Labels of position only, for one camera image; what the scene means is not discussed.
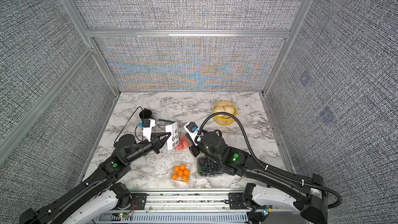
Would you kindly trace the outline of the white fruit sticker sheet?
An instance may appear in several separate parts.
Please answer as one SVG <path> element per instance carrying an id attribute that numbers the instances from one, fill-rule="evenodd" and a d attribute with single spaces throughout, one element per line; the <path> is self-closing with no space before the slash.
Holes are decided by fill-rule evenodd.
<path id="1" fill-rule="evenodd" d="M 166 125 L 165 131 L 171 133 L 171 136 L 167 139 L 168 150 L 175 149 L 180 144 L 177 123 L 173 122 Z"/>

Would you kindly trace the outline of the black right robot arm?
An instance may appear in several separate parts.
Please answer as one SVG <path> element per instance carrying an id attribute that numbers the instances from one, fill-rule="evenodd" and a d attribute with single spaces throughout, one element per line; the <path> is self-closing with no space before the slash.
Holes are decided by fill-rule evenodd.
<path id="1" fill-rule="evenodd" d="M 327 223 L 329 193 L 320 175 L 306 177 L 271 166 L 227 145 L 218 131 L 206 132 L 203 136 L 186 132 L 186 137 L 192 143 L 189 149 L 194 157 L 202 153 L 226 174 L 251 178 L 276 188 L 294 199 L 292 205 L 302 218 L 313 224 Z"/>

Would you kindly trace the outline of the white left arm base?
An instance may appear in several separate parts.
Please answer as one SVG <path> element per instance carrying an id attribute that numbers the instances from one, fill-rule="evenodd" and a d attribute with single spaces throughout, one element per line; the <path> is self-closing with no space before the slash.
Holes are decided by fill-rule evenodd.
<path id="1" fill-rule="evenodd" d="M 132 207 L 132 197 L 125 184 L 116 183 L 74 211 L 63 224 L 87 224 L 94 217 L 114 208 L 122 211 Z"/>

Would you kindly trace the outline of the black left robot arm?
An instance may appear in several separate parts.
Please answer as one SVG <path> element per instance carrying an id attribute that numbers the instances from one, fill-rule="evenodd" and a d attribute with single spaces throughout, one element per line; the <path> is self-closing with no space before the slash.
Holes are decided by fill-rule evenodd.
<path id="1" fill-rule="evenodd" d="M 114 151 L 110 157 L 102 162 L 97 169 L 72 190 L 54 200 L 48 205 L 34 210 L 27 209 L 19 217 L 20 224 L 62 224 L 74 213 L 81 215 L 84 204 L 97 200 L 106 192 L 110 197 L 101 200 L 109 203 L 115 199 L 116 203 L 110 209 L 129 209 L 133 200 L 125 184 L 119 180 L 131 170 L 131 164 L 137 159 L 154 152 L 160 153 L 171 132 L 154 133 L 150 140 L 137 142 L 132 134 L 125 134 L 114 143 Z"/>

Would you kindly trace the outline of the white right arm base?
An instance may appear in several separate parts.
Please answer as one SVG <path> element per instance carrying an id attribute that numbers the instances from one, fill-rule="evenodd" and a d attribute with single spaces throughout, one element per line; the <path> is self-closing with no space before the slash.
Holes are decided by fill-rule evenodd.
<path id="1" fill-rule="evenodd" d="M 252 206 L 272 206 L 272 210 L 285 212 L 299 212 L 293 205 L 295 199 L 290 195 L 275 188 L 262 187 L 253 183 L 248 183 L 245 187 L 243 202 Z"/>

